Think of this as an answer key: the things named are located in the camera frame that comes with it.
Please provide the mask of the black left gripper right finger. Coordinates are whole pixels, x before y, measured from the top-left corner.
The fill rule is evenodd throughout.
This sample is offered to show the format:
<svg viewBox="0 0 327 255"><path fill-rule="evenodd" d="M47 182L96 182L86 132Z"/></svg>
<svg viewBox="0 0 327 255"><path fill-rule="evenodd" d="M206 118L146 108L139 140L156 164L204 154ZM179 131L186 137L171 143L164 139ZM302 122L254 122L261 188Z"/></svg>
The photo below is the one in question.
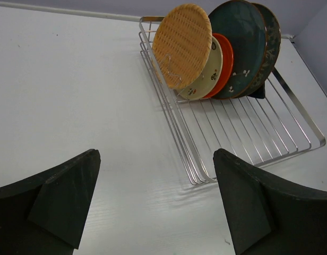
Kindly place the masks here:
<svg viewBox="0 0 327 255"><path fill-rule="evenodd" d="M285 180L225 149L214 169L236 254L327 254L327 191Z"/></svg>

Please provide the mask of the woven tan round plate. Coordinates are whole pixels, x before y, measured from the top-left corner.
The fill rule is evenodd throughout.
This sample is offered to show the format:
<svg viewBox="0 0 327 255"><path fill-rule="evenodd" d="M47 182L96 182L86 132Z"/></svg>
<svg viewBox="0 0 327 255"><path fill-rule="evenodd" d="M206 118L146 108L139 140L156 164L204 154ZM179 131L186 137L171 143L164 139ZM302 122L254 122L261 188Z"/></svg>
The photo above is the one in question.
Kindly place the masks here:
<svg viewBox="0 0 327 255"><path fill-rule="evenodd" d="M200 6L188 3L171 10L161 21L152 51L171 89L184 89L203 71L211 50L212 28Z"/></svg>

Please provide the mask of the grey deer pattern plate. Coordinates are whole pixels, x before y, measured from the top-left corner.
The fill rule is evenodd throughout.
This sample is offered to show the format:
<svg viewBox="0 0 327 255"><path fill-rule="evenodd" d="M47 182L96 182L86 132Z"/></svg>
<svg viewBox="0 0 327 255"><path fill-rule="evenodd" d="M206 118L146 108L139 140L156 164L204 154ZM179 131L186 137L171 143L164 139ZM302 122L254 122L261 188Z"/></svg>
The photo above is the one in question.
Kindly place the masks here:
<svg viewBox="0 0 327 255"><path fill-rule="evenodd" d="M278 59L279 52L280 52L281 31L276 16L270 9L268 9L266 6L262 4L253 3L253 5L255 5L255 7L262 14L265 22L265 30L266 30L265 55L259 73L255 77L255 80L250 85L250 87L248 87L238 97L248 96L249 94L253 93L256 89L258 89L260 85L266 81L266 79L269 77L270 73L274 69L275 63Z"/></svg>

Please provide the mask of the orange plate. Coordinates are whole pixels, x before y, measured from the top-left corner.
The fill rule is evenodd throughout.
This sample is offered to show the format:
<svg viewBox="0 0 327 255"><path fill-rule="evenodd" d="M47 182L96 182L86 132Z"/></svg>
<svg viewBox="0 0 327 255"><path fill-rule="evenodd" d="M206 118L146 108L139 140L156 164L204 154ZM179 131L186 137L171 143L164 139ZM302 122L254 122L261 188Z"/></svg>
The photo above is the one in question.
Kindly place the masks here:
<svg viewBox="0 0 327 255"><path fill-rule="evenodd" d="M215 55L216 60L221 60L221 68L212 73L212 80L217 80L212 90L205 95L205 98L215 97L224 92L225 85L228 82L234 64L234 53L229 40L219 34L213 33L211 54Z"/></svg>

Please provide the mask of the dark blue leaf plate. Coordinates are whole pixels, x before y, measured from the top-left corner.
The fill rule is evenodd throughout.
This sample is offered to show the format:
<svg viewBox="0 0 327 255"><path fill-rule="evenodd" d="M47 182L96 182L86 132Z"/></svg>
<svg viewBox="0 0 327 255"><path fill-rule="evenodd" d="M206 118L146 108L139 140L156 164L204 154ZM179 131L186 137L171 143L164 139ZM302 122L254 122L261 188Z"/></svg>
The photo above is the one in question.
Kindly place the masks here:
<svg viewBox="0 0 327 255"><path fill-rule="evenodd" d="M253 93L248 95L249 97L256 99L264 99L265 98L265 82L260 85L258 89L256 89Z"/></svg>

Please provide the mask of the teal blossom round plate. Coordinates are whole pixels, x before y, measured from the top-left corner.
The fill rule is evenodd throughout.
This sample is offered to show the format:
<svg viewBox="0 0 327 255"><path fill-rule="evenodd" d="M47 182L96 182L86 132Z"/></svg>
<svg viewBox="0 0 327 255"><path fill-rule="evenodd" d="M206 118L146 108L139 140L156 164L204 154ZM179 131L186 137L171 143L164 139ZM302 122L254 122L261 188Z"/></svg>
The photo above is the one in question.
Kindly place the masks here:
<svg viewBox="0 0 327 255"><path fill-rule="evenodd" d="M263 63L266 49L266 28L258 8L248 1L227 1L210 14L214 33L230 42L234 63L226 85L214 99L232 99L252 87Z"/></svg>

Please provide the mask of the cream floral plate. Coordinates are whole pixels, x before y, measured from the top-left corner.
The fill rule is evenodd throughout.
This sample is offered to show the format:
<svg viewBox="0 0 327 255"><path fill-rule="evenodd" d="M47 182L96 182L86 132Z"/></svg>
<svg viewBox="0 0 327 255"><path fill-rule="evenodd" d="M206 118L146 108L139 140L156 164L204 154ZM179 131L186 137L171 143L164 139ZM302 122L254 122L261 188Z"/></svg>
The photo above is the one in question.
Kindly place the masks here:
<svg viewBox="0 0 327 255"><path fill-rule="evenodd" d="M198 100L208 95L216 86L223 67L223 53L218 40L212 36L208 61L200 76L184 89L176 90L177 95L187 100Z"/></svg>

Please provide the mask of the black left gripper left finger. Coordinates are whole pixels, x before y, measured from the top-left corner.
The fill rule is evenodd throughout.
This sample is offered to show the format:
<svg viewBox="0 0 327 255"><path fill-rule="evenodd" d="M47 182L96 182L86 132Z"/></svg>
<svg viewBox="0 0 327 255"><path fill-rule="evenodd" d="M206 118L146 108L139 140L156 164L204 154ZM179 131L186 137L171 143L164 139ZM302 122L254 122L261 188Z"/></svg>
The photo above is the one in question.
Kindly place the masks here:
<svg viewBox="0 0 327 255"><path fill-rule="evenodd" d="M73 254L79 248L101 164L89 149L0 187L0 254Z"/></svg>

